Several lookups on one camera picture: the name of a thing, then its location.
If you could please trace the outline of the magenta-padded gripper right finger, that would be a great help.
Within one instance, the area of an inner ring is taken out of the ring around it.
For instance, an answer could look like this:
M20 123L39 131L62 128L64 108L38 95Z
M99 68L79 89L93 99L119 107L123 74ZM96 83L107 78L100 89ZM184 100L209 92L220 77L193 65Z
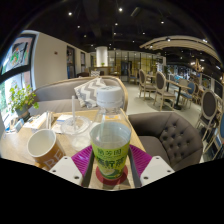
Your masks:
M160 156L150 156L134 145L130 146L128 156L136 187L143 187L174 173Z

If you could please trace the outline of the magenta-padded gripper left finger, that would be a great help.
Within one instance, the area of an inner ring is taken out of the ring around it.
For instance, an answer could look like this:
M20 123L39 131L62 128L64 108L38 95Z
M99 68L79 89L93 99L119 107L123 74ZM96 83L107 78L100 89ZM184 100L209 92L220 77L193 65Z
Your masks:
M94 162L92 146L87 146L72 157L63 156L50 173L82 187L88 187Z

